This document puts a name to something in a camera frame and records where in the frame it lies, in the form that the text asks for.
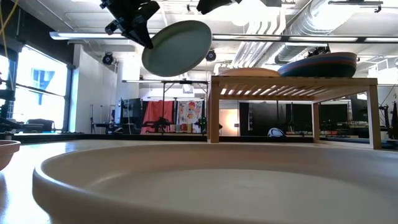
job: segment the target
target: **plate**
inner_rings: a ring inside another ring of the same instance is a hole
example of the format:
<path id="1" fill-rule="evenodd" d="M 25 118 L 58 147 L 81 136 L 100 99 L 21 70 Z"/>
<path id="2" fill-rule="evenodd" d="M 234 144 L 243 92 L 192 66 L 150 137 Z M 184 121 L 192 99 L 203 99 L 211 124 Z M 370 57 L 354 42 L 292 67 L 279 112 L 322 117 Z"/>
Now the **plate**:
<path id="1" fill-rule="evenodd" d="M 56 224 L 398 223 L 397 159 L 264 144 L 114 147 L 47 159 L 32 191 Z"/>
<path id="2" fill-rule="evenodd" d="M 279 72 L 266 68 L 234 68 L 223 71 L 219 76 L 236 77 L 279 77 Z"/>
<path id="3" fill-rule="evenodd" d="M 153 49 L 145 48 L 142 64 L 152 74 L 174 77 L 195 68 L 207 55 L 210 28 L 200 21 L 176 22 L 158 32 Z"/>

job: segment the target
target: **wooden rack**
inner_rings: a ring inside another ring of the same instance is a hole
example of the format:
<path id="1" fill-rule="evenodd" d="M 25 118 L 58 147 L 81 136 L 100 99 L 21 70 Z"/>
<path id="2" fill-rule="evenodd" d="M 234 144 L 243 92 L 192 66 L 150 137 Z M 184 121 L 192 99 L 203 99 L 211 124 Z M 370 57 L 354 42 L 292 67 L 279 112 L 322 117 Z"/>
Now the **wooden rack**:
<path id="1" fill-rule="evenodd" d="M 380 149 L 376 78 L 212 76 L 208 94 L 208 139 L 211 143 L 219 142 L 220 100 L 286 100 L 311 102 L 312 133 L 315 143 L 347 145 L 349 143 L 320 141 L 319 103 L 363 92 L 366 92 L 368 96 L 369 147 Z"/>

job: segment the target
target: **ceiling duct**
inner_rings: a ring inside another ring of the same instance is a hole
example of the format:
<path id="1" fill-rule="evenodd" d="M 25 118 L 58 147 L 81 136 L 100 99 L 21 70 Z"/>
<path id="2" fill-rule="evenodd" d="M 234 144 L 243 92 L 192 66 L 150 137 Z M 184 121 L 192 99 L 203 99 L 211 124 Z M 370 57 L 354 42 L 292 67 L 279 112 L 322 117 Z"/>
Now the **ceiling duct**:
<path id="1" fill-rule="evenodd" d="M 313 0 L 286 28 L 285 35 L 328 35 L 345 23 L 358 6 L 340 6 L 328 3 L 329 0 Z M 273 43 L 264 56 L 255 64 L 260 67 L 265 63 L 288 63 L 303 52 L 306 46 L 286 46 Z"/>

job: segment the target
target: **poster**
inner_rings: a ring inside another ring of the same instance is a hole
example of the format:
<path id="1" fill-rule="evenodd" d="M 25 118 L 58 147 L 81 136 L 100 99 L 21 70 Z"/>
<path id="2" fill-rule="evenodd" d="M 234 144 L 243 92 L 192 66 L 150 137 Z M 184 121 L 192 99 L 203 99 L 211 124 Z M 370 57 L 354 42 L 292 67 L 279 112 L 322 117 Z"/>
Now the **poster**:
<path id="1" fill-rule="evenodd" d="M 203 101 L 179 101 L 177 124 L 194 124 L 201 118 Z M 200 133 L 200 127 L 193 125 L 193 133 Z"/>

